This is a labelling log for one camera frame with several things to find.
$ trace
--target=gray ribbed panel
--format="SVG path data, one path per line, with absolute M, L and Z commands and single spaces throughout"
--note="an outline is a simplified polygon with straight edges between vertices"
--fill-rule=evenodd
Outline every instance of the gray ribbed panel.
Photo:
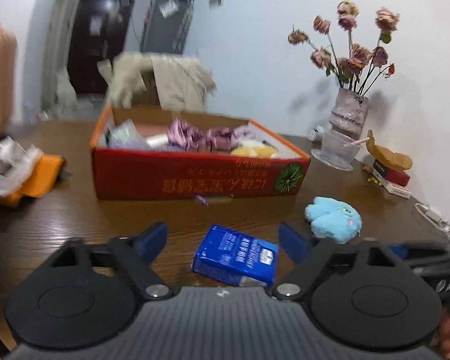
M 19 346 L 7 360 L 440 360 L 421 347 L 368 353 L 318 331 L 296 303 L 269 298 L 262 288 L 184 287 L 166 301 L 148 302 L 112 340 L 75 352 Z

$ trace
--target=gray refrigerator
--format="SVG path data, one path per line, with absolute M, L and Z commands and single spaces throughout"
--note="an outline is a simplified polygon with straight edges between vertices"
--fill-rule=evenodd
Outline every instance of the gray refrigerator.
M 173 0 L 178 9 L 163 14 L 170 0 L 152 0 L 145 20 L 140 52 L 182 54 L 193 17 L 193 0 Z

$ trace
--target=bouquet of dried flowers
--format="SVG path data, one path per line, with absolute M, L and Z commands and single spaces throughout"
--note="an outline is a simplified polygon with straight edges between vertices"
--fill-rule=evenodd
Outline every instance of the bouquet of dried flowers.
M 390 43 L 392 40 L 392 32 L 397 30 L 400 15 L 384 7 L 377 11 L 375 24 L 380 30 L 380 35 L 377 46 L 373 51 L 357 43 L 353 43 L 352 32 L 357 26 L 356 17 L 359 15 L 359 9 L 356 5 L 351 1 L 342 1 L 337 6 L 337 15 L 338 25 L 348 33 L 348 57 L 336 56 L 332 38 L 330 37 L 331 23 L 329 20 L 324 20 L 320 16 L 317 16 L 313 21 L 313 29 L 328 37 L 330 44 L 327 47 L 316 47 L 310 41 L 308 34 L 300 30 L 295 30 L 294 28 L 288 36 L 288 42 L 295 45 L 308 43 L 313 48 L 310 59 L 319 69 L 325 69 L 327 76 L 334 73 L 341 88 L 348 84 L 349 89 L 353 89 L 354 92 L 364 96 L 380 75 L 389 78 L 395 73 L 395 66 L 394 64 L 388 63 L 388 54 L 385 48 L 380 46 L 380 42 L 384 44 Z M 360 81 L 366 66 L 368 66 L 368 72 L 365 79 Z M 375 69 L 378 69 L 377 76 L 370 85 L 366 86 L 368 78 L 374 74 Z

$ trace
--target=doorway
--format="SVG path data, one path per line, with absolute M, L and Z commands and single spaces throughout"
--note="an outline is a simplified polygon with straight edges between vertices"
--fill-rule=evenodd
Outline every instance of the doorway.
M 105 94 L 97 62 L 123 51 L 135 0 L 80 0 L 68 55 L 68 74 L 78 95 Z
M 70 28 L 71 0 L 55 0 L 47 32 L 42 72 L 42 109 L 49 110 L 55 104 L 56 73 L 63 67 L 66 41 Z

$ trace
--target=vase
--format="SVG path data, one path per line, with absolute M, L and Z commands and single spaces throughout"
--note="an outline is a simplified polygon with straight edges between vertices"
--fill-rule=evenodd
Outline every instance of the vase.
M 332 128 L 351 138 L 359 138 L 367 117 L 368 97 L 350 89 L 339 88 L 328 121 Z

